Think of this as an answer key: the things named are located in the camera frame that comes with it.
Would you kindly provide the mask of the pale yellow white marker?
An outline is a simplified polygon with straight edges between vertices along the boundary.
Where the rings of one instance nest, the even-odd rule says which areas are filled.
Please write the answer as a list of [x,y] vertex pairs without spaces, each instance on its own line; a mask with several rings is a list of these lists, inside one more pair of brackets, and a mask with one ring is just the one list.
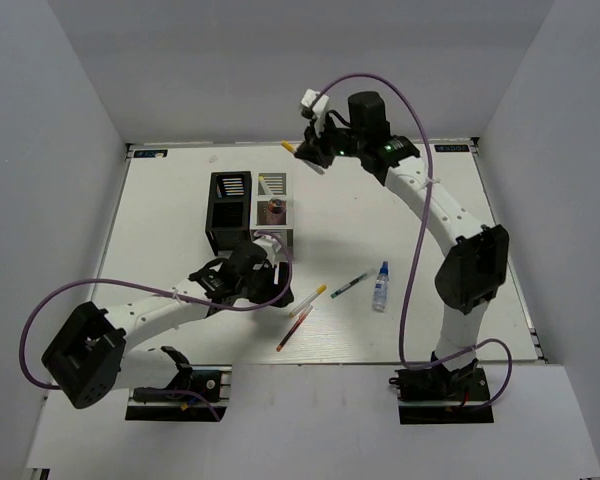
[[260,187],[262,188],[264,195],[268,196],[269,198],[275,197],[275,194],[273,193],[273,191],[267,184],[266,179],[263,176],[258,177],[258,183],[259,183]]

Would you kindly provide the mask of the pink cylindrical tube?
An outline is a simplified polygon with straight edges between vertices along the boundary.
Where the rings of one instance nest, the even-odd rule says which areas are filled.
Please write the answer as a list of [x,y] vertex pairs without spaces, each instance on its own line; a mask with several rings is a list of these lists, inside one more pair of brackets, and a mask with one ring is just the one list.
[[283,222],[283,217],[286,214],[286,201],[280,198],[271,198],[266,207],[266,215],[269,222]]

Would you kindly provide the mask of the red gel pen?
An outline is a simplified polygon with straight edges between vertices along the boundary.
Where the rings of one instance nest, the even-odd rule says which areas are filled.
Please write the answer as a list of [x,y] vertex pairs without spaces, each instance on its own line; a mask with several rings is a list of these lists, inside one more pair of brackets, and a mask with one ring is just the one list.
[[313,309],[314,309],[314,306],[309,305],[299,314],[298,319],[295,321],[293,326],[290,328],[290,330],[285,334],[283,339],[277,345],[277,347],[276,347],[277,352],[280,352],[285,347],[285,345],[288,343],[290,338],[295,334],[295,332],[302,325],[304,320],[309,316],[309,314],[312,312]]

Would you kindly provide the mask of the yellow capped acrylic marker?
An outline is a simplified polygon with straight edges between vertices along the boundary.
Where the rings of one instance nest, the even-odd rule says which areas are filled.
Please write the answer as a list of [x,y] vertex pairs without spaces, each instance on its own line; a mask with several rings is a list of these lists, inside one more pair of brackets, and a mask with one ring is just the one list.
[[307,308],[317,297],[319,297],[325,290],[327,286],[322,284],[315,291],[313,291],[307,298],[302,300],[298,305],[296,305],[291,312],[289,313],[290,318],[294,318],[299,315],[305,308]]

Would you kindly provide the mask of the green gel pen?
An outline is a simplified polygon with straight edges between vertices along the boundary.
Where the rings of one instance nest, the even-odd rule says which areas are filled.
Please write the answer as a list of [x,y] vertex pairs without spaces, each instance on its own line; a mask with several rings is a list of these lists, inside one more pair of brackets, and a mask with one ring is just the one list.
[[343,285],[343,286],[339,287],[338,289],[336,289],[335,291],[333,291],[330,294],[330,298],[335,299],[335,298],[339,297],[343,293],[350,290],[352,287],[356,286],[357,284],[359,284],[359,283],[363,282],[364,280],[366,280],[367,278],[369,278],[373,273],[374,273],[374,270],[370,269],[370,270],[367,270],[364,273],[358,275],[354,279],[347,282],[345,285]]

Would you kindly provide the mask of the clear blue spray bottle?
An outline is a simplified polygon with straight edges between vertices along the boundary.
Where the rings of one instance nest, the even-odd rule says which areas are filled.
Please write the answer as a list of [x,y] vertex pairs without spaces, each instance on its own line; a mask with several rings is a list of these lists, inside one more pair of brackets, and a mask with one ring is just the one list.
[[389,263],[383,261],[374,282],[372,310],[382,313],[386,309],[389,287]]

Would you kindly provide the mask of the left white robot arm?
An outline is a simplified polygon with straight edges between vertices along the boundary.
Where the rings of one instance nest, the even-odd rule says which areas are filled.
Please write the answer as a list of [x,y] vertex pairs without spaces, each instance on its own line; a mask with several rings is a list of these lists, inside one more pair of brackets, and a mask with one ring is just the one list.
[[[42,355],[42,363],[76,409],[109,392],[138,389],[147,396],[191,395],[193,368],[184,354],[142,344],[220,312],[283,308],[293,300],[292,262],[284,241],[259,231],[227,258],[215,258],[168,290],[145,287],[144,299],[113,307],[78,305]],[[238,301],[245,306],[238,306]]]

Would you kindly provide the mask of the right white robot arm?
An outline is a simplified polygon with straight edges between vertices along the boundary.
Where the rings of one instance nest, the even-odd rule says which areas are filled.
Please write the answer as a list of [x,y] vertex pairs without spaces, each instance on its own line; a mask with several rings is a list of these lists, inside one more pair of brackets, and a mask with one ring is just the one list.
[[489,303],[506,278],[509,234],[468,213],[435,180],[429,147],[422,148],[391,131],[384,100],[375,91],[348,99],[349,117],[341,120],[322,92],[307,90],[300,111],[309,122],[294,155],[328,169],[338,157],[355,158],[379,184],[418,216],[436,241],[444,261],[435,277],[443,304],[440,336],[427,368],[433,390],[452,399],[468,385],[466,372],[477,363],[478,334]]

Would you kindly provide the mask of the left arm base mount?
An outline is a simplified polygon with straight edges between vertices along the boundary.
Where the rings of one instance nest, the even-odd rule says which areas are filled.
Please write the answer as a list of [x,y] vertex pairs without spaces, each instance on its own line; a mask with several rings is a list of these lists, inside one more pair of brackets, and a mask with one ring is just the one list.
[[230,367],[184,367],[166,387],[131,391],[127,421],[216,423],[223,419],[231,393]]

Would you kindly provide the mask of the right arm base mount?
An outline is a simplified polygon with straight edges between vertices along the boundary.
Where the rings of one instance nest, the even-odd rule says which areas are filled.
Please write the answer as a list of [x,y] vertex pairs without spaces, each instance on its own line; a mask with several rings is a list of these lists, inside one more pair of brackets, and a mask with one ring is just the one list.
[[457,373],[443,365],[400,369],[388,381],[395,390],[401,425],[492,424],[494,414],[486,374],[472,362]]

